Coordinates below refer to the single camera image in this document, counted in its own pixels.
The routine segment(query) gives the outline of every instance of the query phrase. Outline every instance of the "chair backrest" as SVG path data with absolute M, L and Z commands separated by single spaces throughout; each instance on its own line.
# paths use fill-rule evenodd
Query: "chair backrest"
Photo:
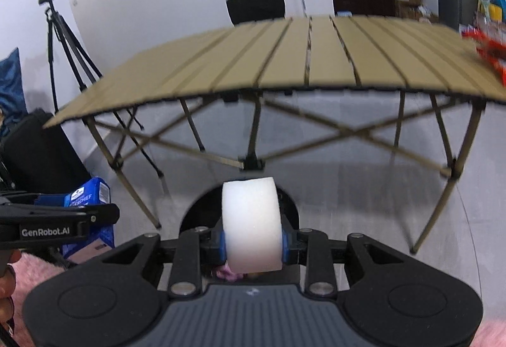
M 227 9 L 232 23 L 256 22 L 280 19 L 285 16 L 284 0 L 227 0 Z

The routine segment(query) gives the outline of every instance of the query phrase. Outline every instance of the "black round object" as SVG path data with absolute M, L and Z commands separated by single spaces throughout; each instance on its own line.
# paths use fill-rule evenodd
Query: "black round object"
M 483 316 L 467 284 L 428 266 L 378 265 L 343 303 L 364 337 L 392 347 L 469 345 Z
M 127 265 L 97 264 L 36 287 L 23 316 L 37 345 L 112 347 L 142 335 L 160 308 L 156 289 Z
M 191 228 L 206 226 L 213 228 L 222 216 L 222 188 L 220 185 L 201 197 L 193 203 L 181 222 L 179 234 L 190 230 Z M 282 189 L 276 187 L 278 191 L 279 211 L 286 215 L 290 225 L 294 230 L 299 229 L 299 213 L 292 198 Z

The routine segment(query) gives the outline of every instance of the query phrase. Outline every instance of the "black tripod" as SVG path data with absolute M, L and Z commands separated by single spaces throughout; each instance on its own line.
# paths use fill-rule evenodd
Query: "black tripod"
M 53 0 L 39 0 L 39 5 L 42 5 L 44 3 L 47 3 L 49 7 L 46 9 L 46 21 L 47 21 L 47 61 L 49 62 L 49 73 L 51 77 L 51 91 L 52 91 L 52 102 L 55 107 L 55 113 L 58 112 L 58 102 L 56 98 L 56 86 L 55 86 L 55 74 L 54 74 L 54 57 L 53 57 L 53 50 L 52 50 L 52 32 L 55 31 L 57 40 L 61 43 L 63 50 L 65 52 L 65 56 L 67 56 L 67 60 L 70 64 L 70 68 L 72 69 L 75 79 L 77 80 L 77 83 L 79 85 L 79 90 L 83 92 L 87 86 L 83 81 L 83 78 L 80 76 L 79 71 L 77 69 L 76 63 L 72 57 L 72 53 L 75 55 L 79 65 L 83 68 L 84 72 L 86 73 L 86 76 L 88 76 L 89 81 L 93 84 L 96 83 L 97 80 L 100 80 L 102 78 L 102 73 L 97 68 L 97 66 L 93 63 L 89 55 L 84 50 L 82 44 L 79 42 L 75 34 L 72 32 L 72 30 L 67 25 L 67 22 L 65 22 L 65 19 L 62 15 L 60 15 L 54 7 Z M 136 119 L 135 115 L 137 113 L 137 109 L 134 108 L 133 111 L 127 109 L 127 113 L 130 116 L 130 119 L 128 120 L 128 123 L 125 124 L 123 119 L 120 117 L 120 115 L 117 112 L 114 112 L 114 116 L 118 120 L 121 127 L 123 127 L 126 130 L 130 130 L 130 127 L 132 123 L 135 121 L 139 128 L 141 130 L 144 130 L 143 125 L 139 123 L 139 121 Z M 120 141 L 120 148 L 117 150 L 117 153 L 114 157 L 114 160 L 112 163 L 110 163 L 110 166 L 116 166 L 120 167 L 122 166 L 123 161 L 120 157 L 120 150 L 122 145 L 125 143 L 125 136 Z M 133 143 L 138 147 L 139 143 L 135 137 L 130 137 L 132 139 Z M 140 149 L 141 153 L 144 155 L 146 160 L 151 164 L 153 169 L 156 171 L 156 174 L 158 178 L 160 179 L 162 183 L 162 188 L 164 192 L 167 191 L 166 183 L 165 183 L 165 175 L 164 173 L 159 169 L 159 167 L 154 163 L 153 159 L 149 157 L 149 155 L 146 153 L 144 149 Z

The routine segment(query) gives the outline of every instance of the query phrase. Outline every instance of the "gray floor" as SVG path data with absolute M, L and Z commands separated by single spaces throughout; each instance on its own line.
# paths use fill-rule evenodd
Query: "gray floor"
M 395 116 L 398 109 L 398 97 L 389 94 L 304 94 L 279 99 L 353 126 Z M 428 98 L 421 95 L 406 100 L 407 111 L 428 105 Z M 161 104 L 142 108 L 139 118 L 146 131 L 152 131 L 180 112 L 176 104 Z M 462 106 L 444 115 L 455 151 L 460 147 L 469 114 L 470 108 Z M 218 102 L 199 113 L 195 123 L 208 151 L 238 157 L 245 153 L 251 118 L 250 104 Z M 417 256 L 476 289 L 488 319 L 506 319 L 502 237 L 506 232 L 506 193 L 502 188 L 506 180 L 505 121 L 504 108 L 487 107 L 458 190 Z M 381 134 L 393 140 L 394 131 L 389 128 Z M 325 128 L 265 110 L 257 151 L 262 154 L 327 134 Z M 186 123 L 167 139 L 195 146 Z M 113 137 L 108 142 L 114 143 Z M 445 161 L 433 116 L 406 123 L 400 144 L 441 163 Z M 125 173 L 158 214 L 163 238 L 177 236 L 185 211 L 199 195 L 223 181 L 246 177 L 236 169 L 156 146 L 149 151 L 166 174 L 170 196 L 164 195 L 156 174 L 141 155 L 127 161 Z M 86 164 L 110 183 L 112 199 L 120 206 L 117 244 L 154 231 L 100 152 L 95 151 Z M 427 222 L 444 184 L 437 172 L 400 157 L 392 161 L 388 152 L 357 139 L 272 162 L 264 174 L 274 176 L 294 198 L 302 227 L 318 228 L 333 239 L 363 232 L 404 253 L 408 253 L 409 244 Z M 342 271 L 338 273 L 340 287 L 346 288 L 346 278 Z

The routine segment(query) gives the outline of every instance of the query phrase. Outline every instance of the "pink fluffy rug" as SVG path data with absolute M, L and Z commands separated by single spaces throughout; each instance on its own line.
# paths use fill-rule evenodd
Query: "pink fluffy rug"
M 13 299 L 16 306 L 16 333 L 14 338 L 21 347 L 34 347 L 21 318 L 21 308 L 27 294 L 37 284 L 60 274 L 63 270 L 54 267 L 32 255 L 23 254 L 19 262 L 14 264 L 17 277 L 16 291 Z M 506 347 L 506 322 L 491 321 L 483 323 L 471 347 Z

